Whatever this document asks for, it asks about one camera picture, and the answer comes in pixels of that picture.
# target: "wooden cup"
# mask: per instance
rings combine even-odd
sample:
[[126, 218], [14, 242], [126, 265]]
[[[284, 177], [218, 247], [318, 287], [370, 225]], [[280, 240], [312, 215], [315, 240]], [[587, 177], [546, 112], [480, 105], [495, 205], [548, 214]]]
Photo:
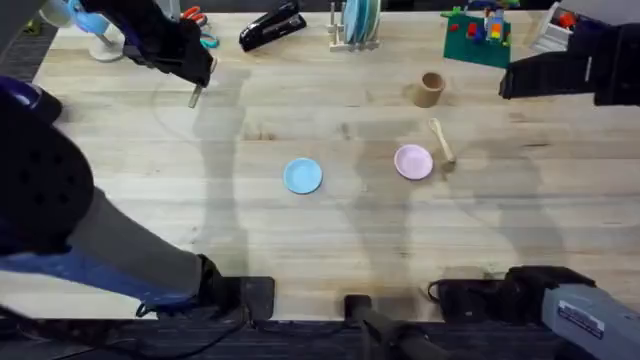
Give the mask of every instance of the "wooden cup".
[[445, 83], [442, 76], [435, 72], [422, 75], [420, 83], [413, 86], [410, 97], [413, 103], [421, 108], [432, 107], [440, 99]]

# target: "white label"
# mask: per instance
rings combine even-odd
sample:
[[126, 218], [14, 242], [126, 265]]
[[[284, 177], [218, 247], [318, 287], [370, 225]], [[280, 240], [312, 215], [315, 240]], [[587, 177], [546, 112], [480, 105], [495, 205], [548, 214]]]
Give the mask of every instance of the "white label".
[[558, 302], [558, 316], [573, 323], [598, 339], [602, 339], [604, 336], [604, 322], [564, 300]]

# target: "red scissors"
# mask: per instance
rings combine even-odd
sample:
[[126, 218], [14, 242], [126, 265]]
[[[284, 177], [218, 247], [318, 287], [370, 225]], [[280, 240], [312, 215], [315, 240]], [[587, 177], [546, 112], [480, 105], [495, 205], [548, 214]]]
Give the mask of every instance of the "red scissors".
[[195, 21], [200, 27], [205, 26], [208, 21], [207, 15], [200, 12], [200, 6], [190, 7], [187, 11], [182, 13], [181, 17], [183, 19], [191, 19]]

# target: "black stapler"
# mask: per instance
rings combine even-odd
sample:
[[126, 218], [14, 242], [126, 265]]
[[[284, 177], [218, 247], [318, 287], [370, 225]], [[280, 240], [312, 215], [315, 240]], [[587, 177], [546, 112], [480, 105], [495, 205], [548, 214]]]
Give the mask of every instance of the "black stapler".
[[307, 26], [297, 1], [287, 1], [259, 17], [240, 33], [242, 50], [250, 51]]

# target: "scissors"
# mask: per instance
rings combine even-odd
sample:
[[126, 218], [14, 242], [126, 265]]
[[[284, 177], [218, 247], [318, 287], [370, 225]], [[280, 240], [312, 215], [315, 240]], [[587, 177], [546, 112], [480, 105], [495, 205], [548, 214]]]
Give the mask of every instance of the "scissors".
[[202, 44], [202, 46], [207, 49], [215, 49], [218, 47], [218, 38], [205, 31], [205, 25], [207, 25], [209, 18], [207, 18], [207, 15], [200, 12], [200, 6], [190, 7], [187, 11], [182, 13], [182, 18], [193, 20], [198, 24], [198, 26], [200, 26], [200, 44]]
[[181, 16], [183, 19], [191, 19], [198, 24], [198, 26], [203, 27], [207, 24], [209, 18], [207, 15], [200, 12], [200, 6], [193, 6], [187, 9], [187, 11], [182, 13]]

